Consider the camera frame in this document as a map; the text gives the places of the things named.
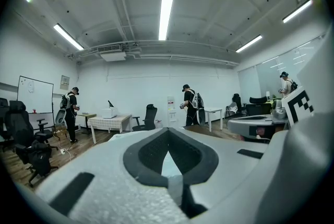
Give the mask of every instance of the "whiteboard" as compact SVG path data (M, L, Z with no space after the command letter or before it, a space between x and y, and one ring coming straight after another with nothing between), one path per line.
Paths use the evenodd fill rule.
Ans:
M52 113L53 84L20 76L17 100L26 106L28 113Z

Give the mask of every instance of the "glass wall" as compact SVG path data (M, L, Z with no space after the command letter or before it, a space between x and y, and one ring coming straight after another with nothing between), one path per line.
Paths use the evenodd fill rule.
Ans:
M283 87L283 79L280 78L282 72L287 72L289 77L301 86L297 74L319 49L320 44L321 37L279 56L273 56L272 59L256 65L255 69L251 67L240 71L239 81L242 100L248 103L249 97L260 98L266 96L267 91L269 91L271 97L274 94L277 98L282 98L283 95L278 93L278 90Z

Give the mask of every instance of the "black pants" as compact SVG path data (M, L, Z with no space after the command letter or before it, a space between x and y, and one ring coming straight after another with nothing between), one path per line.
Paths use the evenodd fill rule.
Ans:
M198 125L196 111L195 112L189 112L189 110L188 110L186 126L191 126L192 124Z
M66 113L65 121L69 133L69 138L72 141L75 141L75 117L71 113Z

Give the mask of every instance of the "black shirt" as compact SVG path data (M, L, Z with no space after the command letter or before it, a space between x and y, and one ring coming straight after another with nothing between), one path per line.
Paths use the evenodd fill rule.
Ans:
M69 104L70 108L66 110L66 114L74 115L75 111L73 109L73 105L77 105L77 98L75 95L69 96Z
M196 112L196 109L193 107L193 105L190 103L193 98L194 98L195 94L192 94L190 91L185 91L184 92L184 101L189 101L188 103L188 112Z

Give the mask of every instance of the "white box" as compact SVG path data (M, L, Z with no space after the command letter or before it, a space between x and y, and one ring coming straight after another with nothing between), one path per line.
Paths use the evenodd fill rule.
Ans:
M110 107L108 109L101 110L102 118L114 118L118 115L118 110L116 107Z

